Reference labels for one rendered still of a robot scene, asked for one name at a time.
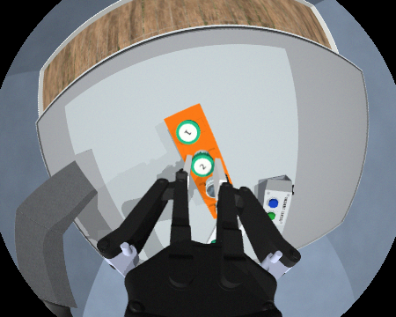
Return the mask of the orange tube rack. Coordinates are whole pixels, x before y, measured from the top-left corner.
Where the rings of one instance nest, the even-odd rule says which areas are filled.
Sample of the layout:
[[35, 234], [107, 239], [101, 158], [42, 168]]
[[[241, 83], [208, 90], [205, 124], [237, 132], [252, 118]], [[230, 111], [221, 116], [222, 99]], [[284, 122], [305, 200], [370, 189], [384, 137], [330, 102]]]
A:
[[[182, 158], [184, 159], [184, 162], [186, 161], [187, 154], [191, 154], [194, 156], [194, 154], [197, 151], [206, 150], [212, 156], [212, 158], [214, 159], [214, 162], [215, 162], [215, 158], [221, 158], [223, 166], [224, 166], [224, 172], [228, 175], [229, 182], [231, 183], [231, 178], [228, 174], [228, 171], [226, 169], [226, 166], [224, 164], [224, 161], [222, 159], [220, 151], [218, 150], [218, 146], [216, 145], [215, 138], [213, 137], [213, 134], [210, 130], [210, 127], [208, 125], [208, 122], [205, 118], [205, 114], [203, 113], [202, 107], [200, 106], [200, 104], [196, 104], [192, 107], [182, 110], [182, 111], [178, 112], [177, 114], [173, 114], [173, 115], [165, 118], [164, 120], [165, 120], [165, 123], [172, 135], [174, 142], [176, 143], [176, 145], [180, 151]], [[183, 122], [185, 120], [193, 120], [193, 121], [197, 122], [198, 125], [200, 126], [201, 134], [200, 134], [200, 137], [197, 140], [197, 142], [195, 142], [194, 144], [183, 144], [177, 139], [176, 128], [178, 127], [178, 125], [181, 122]], [[191, 169], [191, 175], [194, 179], [196, 186], [198, 187], [198, 189], [202, 195], [203, 200], [207, 204], [211, 215], [215, 219], [216, 218], [216, 214], [215, 214], [216, 213], [216, 200], [215, 200], [215, 198], [211, 198], [211, 197], [207, 196], [206, 183], [205, 183], [206, 180], [212, 176], [212, 174], [209, 176], [206, 176], [206, 177], [199, 177], [199, 176], [195, 175]]]

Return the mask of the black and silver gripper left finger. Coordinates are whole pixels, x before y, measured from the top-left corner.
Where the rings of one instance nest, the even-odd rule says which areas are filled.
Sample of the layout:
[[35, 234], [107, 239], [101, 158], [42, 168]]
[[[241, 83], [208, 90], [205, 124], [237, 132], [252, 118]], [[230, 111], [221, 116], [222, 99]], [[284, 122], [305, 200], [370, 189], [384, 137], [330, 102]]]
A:
[[[175, 181], [160, 178], [146, 192], [122, 224], [100, 239], [97, 248], [124, 277], [139, 262], [139, 254], [161, 216], [168, 200], [173, 200], [168, 274], [177, 287], [194, 281], [194, 257], [189, 225], [188, 187], [193, 155], [187, 155], [184, 169]], [[162, 205], [161, 205], [162, 201]]]

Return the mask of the light grey bench mat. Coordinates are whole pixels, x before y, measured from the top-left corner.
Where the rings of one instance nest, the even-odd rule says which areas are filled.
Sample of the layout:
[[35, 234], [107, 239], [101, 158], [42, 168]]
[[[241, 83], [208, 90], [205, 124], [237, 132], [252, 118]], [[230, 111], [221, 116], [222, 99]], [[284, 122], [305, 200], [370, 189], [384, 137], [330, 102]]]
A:
[[188, 48], [101, 80], [65, 106], [75, 155], [92, 149], [122, 218], [157, 179], [184, 168], [165, 118], [201, 104], [234, 188], [258, 199], [259, 180], [295, 184], [298, 118], [285, 48]]

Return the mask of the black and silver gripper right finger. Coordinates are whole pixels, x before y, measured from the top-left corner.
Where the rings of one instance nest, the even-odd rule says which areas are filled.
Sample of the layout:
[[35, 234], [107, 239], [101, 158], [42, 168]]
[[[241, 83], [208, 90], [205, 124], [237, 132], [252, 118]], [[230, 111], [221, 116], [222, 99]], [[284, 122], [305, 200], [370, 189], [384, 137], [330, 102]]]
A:
[[215, 158], [212, 176], [217, 201], [216, 242], [222, 242], [221, 283], [235, 288], [247, 278], [247, 261], [238, 218], [261, 267], [277, 281], [300, 261], [301, 254], [283, 238], [250, 188], [233, 187], [220, 158]]

